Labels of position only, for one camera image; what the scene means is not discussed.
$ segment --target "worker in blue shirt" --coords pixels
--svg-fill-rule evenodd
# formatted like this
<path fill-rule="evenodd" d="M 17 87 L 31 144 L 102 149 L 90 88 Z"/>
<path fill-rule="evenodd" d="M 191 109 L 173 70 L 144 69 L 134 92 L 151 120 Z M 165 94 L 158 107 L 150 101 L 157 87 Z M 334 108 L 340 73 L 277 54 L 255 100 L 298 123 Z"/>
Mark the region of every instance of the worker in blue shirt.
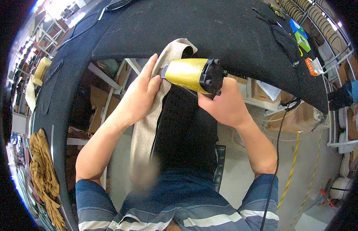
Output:
<path fill-rule="evenodd" d="M 149 59 L 117 108 L 78 155 L 75 189 L 79 230 L 259 231 L 272 186 L 263 230 L 276 231 L 279 221 L 276 215 L 277 177 L 272 185 L 277 165 L 276 150 L 253 121 L 237 81 L 231 78 L 224 78 L 221 95 L 214 99 L 199 93 L 198 105 L 219 123 L 235 128 L 246 145 L 255 178 L 242 205 L 233 208 L 215 190 L 214 173 L 186 162 L 159 173 L 151 187 L 144 192 L 132 190 L 121 208 L 114 207 L 101 187 L 100 178 L 121 134 L 127 127 L 145 118 L 151 108 L 162 81 L 160 76 L 150 79 L 157 59 L 157 54 Z M 201 158 L 200 153 L 193 155 Z"/>
<path fill-rule="evenodd" d="M 328 93 L 329 109 L 339 110 L 340 108 L 344 108 L 346 106 L 352 106 L 352 104 L 356 104 L 354 107 L 354 120 L 356 120 L 356 115 L 358 112 L 358 80 L 353 82 L 346 82 L 341 88 L 337 91 L 333 91 Z"/>

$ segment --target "yellow tape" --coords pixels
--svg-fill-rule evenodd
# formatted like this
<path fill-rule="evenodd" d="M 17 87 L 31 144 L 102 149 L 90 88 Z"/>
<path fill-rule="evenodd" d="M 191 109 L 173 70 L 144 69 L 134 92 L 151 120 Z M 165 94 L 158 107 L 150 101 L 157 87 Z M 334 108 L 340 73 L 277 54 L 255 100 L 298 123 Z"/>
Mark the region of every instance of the yellow tape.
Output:
<path fill-rule="evenodd" d="M 287 185 L 285 186 L 285 189 L 284 189 L 284 192 L 283 192 L 283 195 L 282 195 L 282 198 L 280 199 L 280 202 L 278 204 L 278 207 L 276 210 L 279 209 L 280 205 L 283 203 L 283 199 L 285 197 L 285 194 L 287 193 L 287 190 L 288 190 L 288 187 L 289 187 L 289 184 L 291 182 L 291 179 L 292 179 L 292 175 L 293 175 L 293 171 L 294 171 L 294 166 L 296 164 L 296 159 L 297 159 L 297 154 L 298 154 L 298 144 L 299 144 L 299 134 L 300 133 L 297 133 L 297 142 L 296 142 L 296 148 L 295 148 L 295 155 L 294 155 L 294 158 L 293 158 L 293 162 L 292 162 L 292 169 L 289 173 L 289 178 L 288 178 L 288 181 L 287 181 Z"/>
<path fill-rule="evenodd" d="M 310 189 L 311 189 L 312 183 L 313 183 L 314 178 L 315 178 L 315 173 L 316 173 L 316 169 L 317 169 L 317 163 L 318 163 L 318 161 L 319 161 L 319 154 L 320 154 L 320 141 L 321 141 L 321 130 L 320 130 L 320 135 L 319 135 L 319 149 L 318 149 L 318 151 L 317 151 L 315 169 L 314 169 L 314 173 L 312 174 L 312 179 L 311 179 L 311 182 L 310 182 L 310 185 L 309 185 L 309 189 L 307 189 L 307 193 L 306 193 L 305 198 L 303 199 L 303 202 L 302 202 L 302 204 L 301 204 L 301 207 L 299 208 L 299 211 L 297 212 L 296 217 L 293 219 L 293 221 L 292 221 L 292 223 L 291 223 L 291 225 L 289 226 L 289 228 L 288 228 L 288 230 L 287 230 L 287 231 L 290 231 L 290 230 L 291 230 L 292 225 L 293 225 L 293 224 L 294 224 L 294 222 L 296 221 L 296 219 L 297 219 L 297 217 L 298 217 L 299 213 L 300 213 L 300 212 L 301 212 L 301 210 L 302 210 L 303 205 L 304 205 L 304 204 L 305 204 L 305 202 L 306 202 L 307 196 L 309 195 L 309 192 L 310 192 Z"/>

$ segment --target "cardboard box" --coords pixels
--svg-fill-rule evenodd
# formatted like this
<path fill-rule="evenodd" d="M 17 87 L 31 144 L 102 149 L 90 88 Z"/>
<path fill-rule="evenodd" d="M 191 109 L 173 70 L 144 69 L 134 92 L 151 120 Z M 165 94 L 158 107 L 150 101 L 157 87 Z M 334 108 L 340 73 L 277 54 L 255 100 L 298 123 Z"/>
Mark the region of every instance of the cardboard box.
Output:
<path fill-rule="evenodd" d="M 235 76 L 235 75 L 231 75 L 231 74 L 228 74 L 228 77 L 232 78 L 232 79 L 235 79 L 240 84 L 246 84 L 247 81 L 248 81 L 248 78 L 244 79 L 244 78 L 241 78 L 241 77 L 238 77 L 238 76 Z"/>
<path fill-rule="evenodd" d="M 340 78 L 340 80 L 342 82 L 342 85 L 345 84 L 346 81 L 348 80 L 348 76 L 346 74 L 347 66 L 348 66 L 347 60 L 344 60 L 342 62 L 342 65 L 338 69 L 338 74 L 339 74 L 339 78 Z"/>
<path fill-rule="evenodd" d="M 279 132 L 284 113 L 285 111 L 281 111 L 277 114 L 269 116 L 268 120 L 277 120 L 268 123 L 269 130 Z M 282 132 L 310 132 L 316 123 L 317 122 L 314 119 L 314 107 L 310 104 L 302 103 L 298 108 L 287 112 L 283 121 Z"/>
<path fill-rule="evenodd" d="M 275 104 L 276 102 L 281 100 L 280 93 L 275 101 L 271 100 L 271 98 L 266 94 L 266 92 L 256 83 L 256 80 L 251 80 L 251 87 L 252 87 L 252 98 L 258 99 L 264 102 Z"/>
<path fill-rule="evenodd" d="M 292 100 L 292 95 L 289 94 L 288 92 L 283 91 L 283 90 L 280 92 L 280 97 L 281 97 L 281 100 L 280 100 L 281 104 L 285 104 Z"/>
<path fill-rule="evenodd" d="M 347 122 L 348 122 L 348 140 L 355 141 L 358 140 L 358 133 L 356 130 L 356 121 L 352 122 L 353 111 L 351 108 L 347 110 Z"/>
<path fill-rule="evenodd" d="M 92 122 L 89 125 L 88 132 L 95 133 L 97 132 L 97 129 L 101 126 L 102 121 L 102 113 L 103 109 L 106 106 L 106 101 L 108 98 L 108 93 L 95 87 L 91 86 L 90 88 L 90 102 L 92 104 L 92 108 L 96 110 L 96 112 L 93 115 Z M 108 118 L 109 115 L 115 110 L 117 105 L 119 104 L 120 100 L 116 97 L 112 96 L 110 104 L 108 105 L 106 118 Z"/>
<path fill-rule="evenodd" d="M 350 58 L 350 64 L 351 64 L 351 67 L 352 67 L 353 73 L 355 74 L 356 79 L 358 79 L 358 62 L 357 62 L 355 55 L 352 55 L 352 57 Z M 351 72 L 350 67 L 348 66 L 347 68 L 348 69 L 346 71 Z"/>

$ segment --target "beige fabric strip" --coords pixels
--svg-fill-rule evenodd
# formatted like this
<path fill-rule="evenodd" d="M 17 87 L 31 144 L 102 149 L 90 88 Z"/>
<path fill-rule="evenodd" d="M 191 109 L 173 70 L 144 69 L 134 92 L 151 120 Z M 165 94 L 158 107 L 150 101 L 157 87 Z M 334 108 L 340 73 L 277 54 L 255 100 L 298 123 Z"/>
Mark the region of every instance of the beige fabric strip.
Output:
<path fill-rule="evenodd" d="M 151 73 L 151 78 L 160 74 L 158 71 L 165 65 L 169 64 L 172 60 L 180 59 L 184 49 L 188 46 L 193 48 L 193 53 L 197 52 L 197 48 L 185 38 L 176 39 L 169 43 L 159 56 Z M 162 109 L 162 100 L 169 92 L 170 87 L 170 82 L 167 80 L 162 81 L 148 115 L 134 125 L 130 148 L 130 172 L 133 171 L 134 166 L 137 165 L 137 163 L 148 163 L 149 161 L 149 156 L 156 135 L 157 120 Z"/>

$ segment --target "black felt table cover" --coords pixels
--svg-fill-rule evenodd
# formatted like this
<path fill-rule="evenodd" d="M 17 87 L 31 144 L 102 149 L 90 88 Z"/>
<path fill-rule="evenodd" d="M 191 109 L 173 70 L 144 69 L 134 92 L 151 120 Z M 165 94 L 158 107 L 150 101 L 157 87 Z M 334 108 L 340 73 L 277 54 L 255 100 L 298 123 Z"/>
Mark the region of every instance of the black felt table cover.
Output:
<path fill-rule="evenodd" d="M 328 112 L 321 76 L 313 77 L 301 57 L 301 77 L 273 38 L 269 25 L 252 7 L 278 21 L 289 33 L 289 19 L 274 15 L 259 0 L 180 1 L 141 0 L 111 21 L 111 27 L 93 51 L 92 58 L 149 58 L 178 38 L 187 38 L 202 58 L 219 58 L 224 69 L 285 90 L 323 113 Z M 312 59 L 312 51 L 306 57 Z"/>

